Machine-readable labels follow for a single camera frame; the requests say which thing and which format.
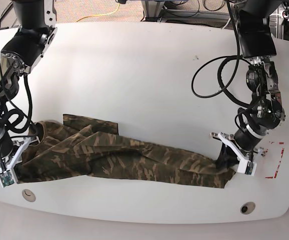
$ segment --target camouflage fabric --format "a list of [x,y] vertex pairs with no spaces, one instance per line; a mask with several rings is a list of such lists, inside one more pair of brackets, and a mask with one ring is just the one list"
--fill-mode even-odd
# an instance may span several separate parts
[[88,175],[224,188],[235,174],[198,153],[119,136],[113,122],[65,114],[63,124],[38,125],[42,141],[22,154],[19,183]]

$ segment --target yellow cable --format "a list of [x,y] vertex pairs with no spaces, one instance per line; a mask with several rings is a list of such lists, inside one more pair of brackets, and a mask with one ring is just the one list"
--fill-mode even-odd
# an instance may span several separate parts
[[95,14],[95,15],[90,15],[90,16],[84,16],[82,18],[80,18],[77,22],[80,22],[81,20],[83,19],[87,19],[87,18],[93,18],[93,17],[101,17],[101,16],[107,16],[107,15],[111,15],[111,14],[114,14],[116,13],[120,8],[120,3],[118,3],[118,7],[116,8],[116,10],[112,11],[112,12],[108,12],[108,13],[102,13],[102,14]]

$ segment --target white tabletop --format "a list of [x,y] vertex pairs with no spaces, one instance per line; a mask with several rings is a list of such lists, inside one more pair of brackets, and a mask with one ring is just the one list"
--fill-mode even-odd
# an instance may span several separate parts
[[[209,139],[209,133],[236,132],[237,105],[224,94],[199,99],[191,92],[192,76],[202,64],[236,54],[231,30],[148,22],[70,23],[58,28],[51,47],[29,75],[34,121],[61,122],[62,114],[112,121],[119,124],[122,136],[214,159],[221,143]],[[0,48],[15,31],[0,31]],[[0,187],[0,201],[56,214],[135,223],[224,223],[283,215],[289,208],[289,42],[275,40],[275,44],[278,56],[273,60],[286,122],[259,144],[269,151],[255,177],[236,174],[225,189],[214,189],[80,176]],[[197,92],[211,94],[219,89],[219,64],[201,72]],[[240,65],[229,89],[248,102],[248,67]],[[230,77],[233,66],[234,62],[228,64],[223,79]],[[28,110],[22,80],[14,103]],[[23,189],[33,191],[36,201],[25,201]],[[240,208],[247,202],[254,202],[256,208],[243,215]]]

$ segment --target camouflage pants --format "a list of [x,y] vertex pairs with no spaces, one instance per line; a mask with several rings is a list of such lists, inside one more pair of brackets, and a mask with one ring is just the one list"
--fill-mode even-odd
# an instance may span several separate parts
[[119,136],[113,122],[65,114],[63,124],[37,125],[42,140],[22,154],[18,183],[88,175],[224,188],[235,174],[198,153]]

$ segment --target white table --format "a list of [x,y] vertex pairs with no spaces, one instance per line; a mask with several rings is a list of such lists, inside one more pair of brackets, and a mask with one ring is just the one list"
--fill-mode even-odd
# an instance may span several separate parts
[[[191,92],[195,71],[214,57],[236,54],[234,33],[204,26],[148,22],[59,24],[54,42],[29,75],[33,120],[62,121],[74,114],[119,124],[122,136],[195,151],[216,159],[221,143],[210,132],[233,134],[238,106],[224,94],[199,99]],[[0,31],[0,48],[16,30]],[[260,143],[269,153],[255,177],[236,174],[225,189],[89,176],[0,187],[0,201],[82,218],[159,224],[225,223],[276,218],[289,208],[289,42],[275,41],[275,61],[286,122]],[[197,92],[218,90],[216,69],[206,67]],[[228,79],[234,62],[223,71]],[[248,67],[241,63],[230,90],[250,101]],[[14,103],[28,101],[20,81]],[[276,178],[280,145],[284,155]],[[31,203],[22,190],[36,195]],[[240,208],[254,202],[253,213]]]

